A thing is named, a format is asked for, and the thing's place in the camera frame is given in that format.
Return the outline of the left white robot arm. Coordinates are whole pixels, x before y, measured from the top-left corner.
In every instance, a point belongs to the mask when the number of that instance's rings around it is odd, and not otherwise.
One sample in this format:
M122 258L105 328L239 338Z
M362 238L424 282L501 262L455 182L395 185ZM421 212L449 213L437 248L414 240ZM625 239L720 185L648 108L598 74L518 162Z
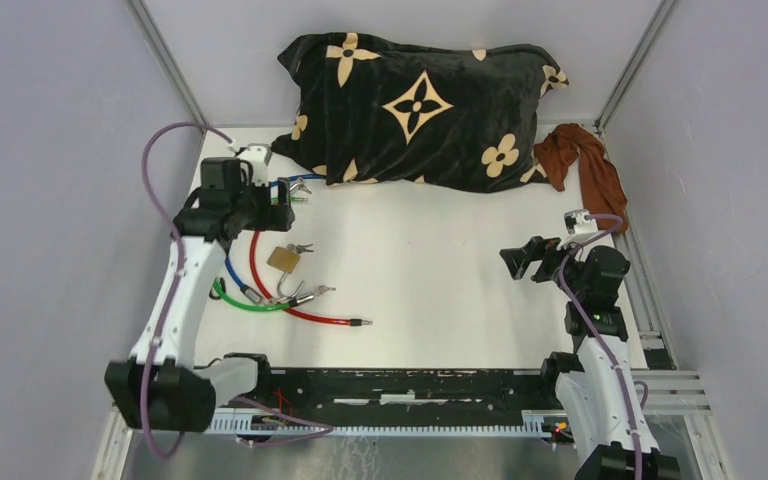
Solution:
M243 231L286 232L295 219L288 180L271 195L269 163L269 154L252 150L202 160L200 185L171 217L170 259L155 306L128 356L110 362L104 375L129 427L201 433L238 395L253 407L272 399L275 382L252 356L195 366L208 293L231 244Z

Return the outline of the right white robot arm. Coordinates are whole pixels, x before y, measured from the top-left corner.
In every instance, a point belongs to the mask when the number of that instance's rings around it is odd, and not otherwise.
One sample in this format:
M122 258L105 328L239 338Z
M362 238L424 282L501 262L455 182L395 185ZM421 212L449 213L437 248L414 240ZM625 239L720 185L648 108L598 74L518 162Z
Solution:
M618 305L630 269L618 250L597 245L583 259L580 245L535 236L499 255L509 275L552 282L568 297L564 327L570 352L552 352L537 382L540 400L564 408L578 449L578 479L678 479L678 460L662 452L643 413L629 357L627 325Z

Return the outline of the padlock keys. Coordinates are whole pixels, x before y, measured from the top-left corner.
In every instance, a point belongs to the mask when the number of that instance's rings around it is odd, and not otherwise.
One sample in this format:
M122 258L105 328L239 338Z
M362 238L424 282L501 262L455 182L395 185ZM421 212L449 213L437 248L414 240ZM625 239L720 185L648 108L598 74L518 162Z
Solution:
M314 252L312 244L288 244L286 248L296 255Z

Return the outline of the brass padlock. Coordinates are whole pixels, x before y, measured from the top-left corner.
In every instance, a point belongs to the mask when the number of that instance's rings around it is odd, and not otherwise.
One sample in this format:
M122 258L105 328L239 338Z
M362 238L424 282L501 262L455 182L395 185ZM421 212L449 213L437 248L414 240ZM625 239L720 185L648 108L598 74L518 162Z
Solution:
M279 300L289 300L293 296L301 293L306 284L306 282L302 280L292 293L288 294L284 292L284 283L294 272L301 258L301 255L296 255L290 252L286 246L276 246L267 259L267 264L270 267L282 273L282 276L276 285L276 293L278 294Z

